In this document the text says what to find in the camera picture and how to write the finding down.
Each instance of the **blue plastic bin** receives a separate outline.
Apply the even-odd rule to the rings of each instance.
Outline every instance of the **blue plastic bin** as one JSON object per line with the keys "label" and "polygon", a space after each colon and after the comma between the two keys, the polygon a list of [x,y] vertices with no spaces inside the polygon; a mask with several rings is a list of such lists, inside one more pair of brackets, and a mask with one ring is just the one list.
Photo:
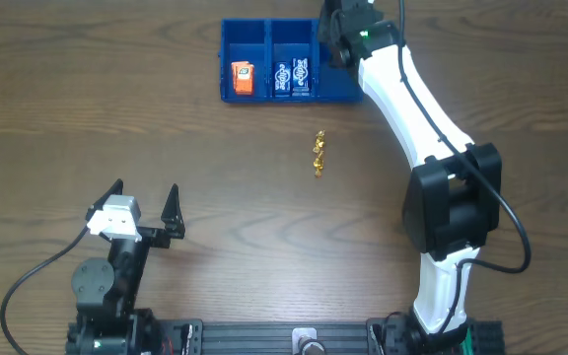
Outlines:
{"label": "blue plastic bin", "polygon": [[[346,70],[330,68],[330,51],[317,41],[317,19],[224,19],[221,23],[221,100],[226,103],[358,103],[363,93]],[[311,95],[276,97],[276,62],[309,58]],[[232,62],[254,65],[253,96],[237,96]]]}

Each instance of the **table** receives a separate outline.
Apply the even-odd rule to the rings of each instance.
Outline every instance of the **table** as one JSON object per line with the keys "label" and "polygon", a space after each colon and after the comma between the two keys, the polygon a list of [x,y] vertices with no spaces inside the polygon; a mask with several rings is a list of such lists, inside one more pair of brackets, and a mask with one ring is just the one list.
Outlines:
{"label": "table", "polygon": [[[138,307],[160,318],[365,320],[407,310],[419,257],[400,222],[408,165],[380,111],[220,101],[220,20],[313,17],[321,1],[0,0],[0,303],[66,246],[116,178],[142,224],[180,188],[184,241],[151,250]],[[378,1],[395,18],[396,4]],[[509,353],[568,352],[568,1],[407,1],[423,80],[504,162],[531,268],[474,268],[467,311]],[[326,130],[315,179],[314,136]],[[8,320],[27,351],[63,351],[86,238],[24,284]],[[481,258],[516,265],[504,215]],[[0,354],[12,349],[0,329]]]}

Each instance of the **orange tic tac box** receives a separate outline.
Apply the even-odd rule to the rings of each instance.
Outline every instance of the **orange tic tac box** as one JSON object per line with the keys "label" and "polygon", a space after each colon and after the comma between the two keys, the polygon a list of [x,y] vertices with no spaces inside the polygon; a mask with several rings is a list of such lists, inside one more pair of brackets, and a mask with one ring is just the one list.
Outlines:
{"label": "orange tic tac box", "polygon": [[253,95],[253,64],[247,61],[233,62],[232,74],[236,95]]}

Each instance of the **cable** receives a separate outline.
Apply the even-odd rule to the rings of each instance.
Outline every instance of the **cable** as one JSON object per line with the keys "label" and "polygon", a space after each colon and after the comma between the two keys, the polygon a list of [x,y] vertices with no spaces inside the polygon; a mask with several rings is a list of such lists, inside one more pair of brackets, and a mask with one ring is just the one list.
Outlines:
{"label": "cable", "polygon": [[57,253],[53,257],[49,258],[48,260],[46,260],[46,261],[40,263],[39,265],[35,266],[35,268],[33,268],[32,270],[26,272],[25,275],[21,276],[21,278],[19,280],[17,280],[17,282],[15,282],[12,285],[10,290],[8,290],[8,293],[4,297],[4,300],[1,302],[1,310],[0,310],[1,329],[4,331],[4,335],[6,335],[6,339],[8,339],[8,342],[10,343],[10,345],[12,345],[12,347],[19,354],[29,355],[27,352],[24,351],[24,349],[21,348],[21,346],[19,346],[17,341],[15,341],[15,338],[10,333],[10,329],[8,329],[8,324],[6,322],[6,308],[8,307],[8,302],[10,302],[10,298],[12,297],[12,294],[14,294],[15,291],[17,291],[17,289],[19,288],[19,286],[21,286],[21,284],[26,282],[26,280],[28,280],[32,275],[36,274],[41,269],[48,266],[53,261],[57,260],[60,256],[66,254],[69,250],[73,249],[78,244],[78,242],[80,242],[80,240],[82,240],[83,237],[85,237],[85,235],[87,234],[87,231],[89,231],[89,228],[87,228],[87,226],[85,226],[85,228],[83,228],[83,230],[80,231],[80,234],[78,235],[78,237],[76,237],[76,239],[69,246],[67,246],[65,249],[61,250],[59,253]]}
{"label": "cable", "polygon": [[453,298],[453,303],[449,310],[449,314],[444,320],[442,327],[438,331],[438,334],[442,334],[444,333],[444,330],[446,330],[446,327],[449,325],[449,322],[451,322],[451,318],[455,315],[455,310],[458,306],[458,302],[460,301],[460,292],[462,290],[462,267],[465,264],[471,263],[473,265],[479,265],[495,271],[500,271],[510,274],[521,273],[525,271],[528,268],[528,266],[530,266],[530,262],[532,261],[532,247],[530,246],[530,239],[528,238],[528,233],[526,232],[523,223],[521,223],[521,220],[514,212],[512,207],[510,207],[510,205],[505,200],[505,198],[503,198],[501,194],[497,192],[497,190],[492,186],[490,181],[488,181],[488,179],[477,168],[475,168],[474,165],[462,153],[460,153],[460,151],[458,151],[455,148],[455,146],[449,141],[449,139],[446,137],[444,132],[442,132],[440,127],[438,127],[437,124],[435,124],[435,121],[433,121],[433,118],[431,118],[431,115],[426,110],[424,105],[420,102],[417,95],[413,91],[413,88],[411,88],[409,80],[406,77],[406,73],[404,72],[404,66],[402,64],[402,48],[404,47],[404,12],[405,12],[404,0],[398,0],[398,4],[399,4],[399,15],[400,15],[400,29],[399,29],[399,40],[398,40],[398,68],[400,70],[400,80],[402,81],[402,83],[404,83],[404,87],[409,92],[409,95],[411,96],[415,104],[418,106],[418,108],[420,108],[420,111],[426,118],[427,122],[429,122],[429,124],[431,125],[431,128],[433,128],[435,133],[437,133],[437,135],[440,137],[440,141],[442,141],[444,144],[446,144],[447,147],[449,147],[449,149],[451,150],[451,152],[453,152],[455,157],[477,179],[477,181],[481,184],[481,186],[483,186],[483,188],[485,188],[488,191],[488,193],[492,195],[492,197],[494,197],[494,199],[496,199],[497,202],[499,202],[501,207],[503,207],[503,210],[510,217],[512,223],[514,224],[514,227],[519,232],[519,236],[521,237],[521,243],[523,244],[523,251],[525,254],[523,264],[521,264],[521,266],[519,267],[506,267],[474,258],[467,258],[458,262],[457,264],[458,282],[455,290],[455,297]]}

